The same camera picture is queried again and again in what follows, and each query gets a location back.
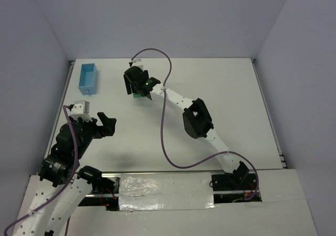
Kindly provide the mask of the green arched hospital block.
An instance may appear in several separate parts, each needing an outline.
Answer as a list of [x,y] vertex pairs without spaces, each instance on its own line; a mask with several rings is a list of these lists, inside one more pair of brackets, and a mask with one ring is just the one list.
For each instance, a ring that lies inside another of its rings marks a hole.
[[142,95],[140,95],[140,94],[136,94],[136,93],[133,94],[133,98],[141,98],[141,97],[142,97]]

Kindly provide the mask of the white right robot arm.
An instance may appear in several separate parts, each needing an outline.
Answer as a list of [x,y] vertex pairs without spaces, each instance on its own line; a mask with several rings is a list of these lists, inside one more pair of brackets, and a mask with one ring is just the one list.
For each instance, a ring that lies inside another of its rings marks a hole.
[[[148,71],[144,70],[142,65],[136,65],[133,61],[129,65],[130,67],[123,74],[127,94],[137,94],[150,100],[162,100],[160,142],[168,163],[174,168],[190,169],[216,157],[225,171],[225,176],[222,179],[213,180],[212,183],[226,189],[237,190],[240,188],[249,174],[249,168],[246,166],[247,159],[236,152],[230,151],[219,137],[205,102],[200,98],[187,98],[168,89],[165,83],[150,77]],[[169,158],[164,144],[163,132],[166,107],[173,109],[182,116],[184,131],[189,137],[206,145],[211,152],[209,157],[189,166],[179,166]]]

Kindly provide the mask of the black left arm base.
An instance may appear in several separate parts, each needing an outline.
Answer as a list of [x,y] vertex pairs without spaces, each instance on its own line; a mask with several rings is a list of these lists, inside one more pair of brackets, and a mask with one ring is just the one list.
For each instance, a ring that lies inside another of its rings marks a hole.
[[102,172],[91,166],[84,166],[77,173],[77,179],[83,179],[94,193],[103,194],[105,191],[109,194],[119,193],[119,177],[103,177]]

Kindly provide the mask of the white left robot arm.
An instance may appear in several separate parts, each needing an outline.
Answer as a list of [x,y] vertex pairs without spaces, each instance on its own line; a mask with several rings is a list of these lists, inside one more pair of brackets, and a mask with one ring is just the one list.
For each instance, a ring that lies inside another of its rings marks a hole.
[[39,184],[26,215],[13,224],[14,235],[59,235],[84,197],[94,191],[113,194],[118,183],[103,177],[91,166],[80,167],[79,160],[94,139],[113,136],[117,120],[99,112],[99,126],[87,114],[66,114],[56,143],[43,160]]

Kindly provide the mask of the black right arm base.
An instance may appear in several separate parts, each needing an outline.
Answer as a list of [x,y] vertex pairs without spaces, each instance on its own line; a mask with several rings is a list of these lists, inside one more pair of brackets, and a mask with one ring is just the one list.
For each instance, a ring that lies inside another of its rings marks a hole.
[[254,173],[222,173],[212,175],[209,183],[214,191],[254,191],[257,187]]

